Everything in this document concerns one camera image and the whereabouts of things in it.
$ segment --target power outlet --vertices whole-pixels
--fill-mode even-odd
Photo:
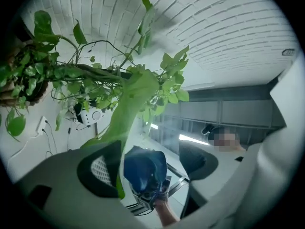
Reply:
[[[47,120],[47,118],[44,117],[44,116],[42,116],[40,118],[39,124],[38,124],[37,129],[36,129],[36,132],[37,132],[38,135],[43,135],[42,130],[45,129],[45,127],[46,127],[46,124],[47,124],[46,120]]]

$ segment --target person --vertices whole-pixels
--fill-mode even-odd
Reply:
[[[232,132],[228,127],[214,127],[208,125],[202,130],[202,134],[204,135],[204,140],[214,146],[219,152],[246,151],[240,144],[239,135]],[[198,156],[199,153],[200,151],[198,150],[198,153],[194,152],[192,154]],[[204,164],[205,159],[203,158],[200,165],[204,166]],[[173,212],[168,203],[168,188],[163,187],[163,189],[163,194],[155,201],[155,209],[162,225],[166,227],[179,222],[180,219]]]
[[[168,199],[157,199],[155,203],[155,210],[157,211],[160,221],[164,227],[180,221],[179,217],[170,208]]]
[[[228,127],[214,127],[208,124],[202,131],[203,139],[219,152],[245,151],[239,135]]]
[[[168,203],[168,191],[170,180],[165,180],[162,185],[162,191],[155,200],[155,210],[164,227],[180,221],[179,217],[173,212]]]

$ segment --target metal frame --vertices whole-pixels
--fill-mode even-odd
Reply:
[[[168,191],[168,197],[170,198],[175,192],[177,192],[180,188],[182,188],[184,185],[188,185],[189,184],[189,179],[183,175],[180,171],[178,171],[177,169],[175,169],[174,167],[172,167],[171,165],[169,165],[167,163],[167,168],[173,172],[176,176],[179,177],[179,180],[170,186],[170,189]],[[132,207],[126,206],[127,209],[135,216],[138,216],[146,211],[148,211],[149,209],[143,207],[142,205],[139,204],[135,204]]]

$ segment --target pothos plant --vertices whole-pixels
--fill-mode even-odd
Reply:
[[[52,82],[52,97],[59,100],[62,110],[56,118],[56,130],[60,128],[62,117],[68,111],[68,101],[81,103],[87,111],[94,101],[99,109],[114,109],[111,122],[103,133],[86,142],[82,147],[103,142],[120,140],[123,151],[127,136],[135,117],[143,118],[148,126],[154,116],[160,115],[168,103],[177,104],[189,101],[188,92],[180,89],[184,82],[183,69],[188,59],[189,47],[182,49],[174,57],[164,54],[160,70],[150,71],[145,64],[137,64],[132,54],[141,54],[148,47],[151,36],[151,24],[155,9],[149,0],[142,0],[146,8],[139,27],[139,41],[124,53],[108,40],[87,42],[77,21],[73,34],[78,45],[62,35],[55,35],[51,29],[51,17],[45,11],[35,12],[34,40],[29,46],[21,49],[15,57],[13,65],[1,67],[0,86],[13,81],[15,89],[12,96],[17,99],[15,106],[6,120],[7,131],[13,136],[21,134],[25,127],[25,116],[17,109],[26,108],[26,101],[39,83]],[[60,62],[60,52],[56,45],[60,40],[71,44],[75,52],[67,62]],[[103,66],[95,62],[94,55],[90,58],[92,65],[79,63],[81,52],[98,43],[108,43],[124,57],[120,64],[115,62]],[[124,193],[118,176],[117,188],[122,198]]]

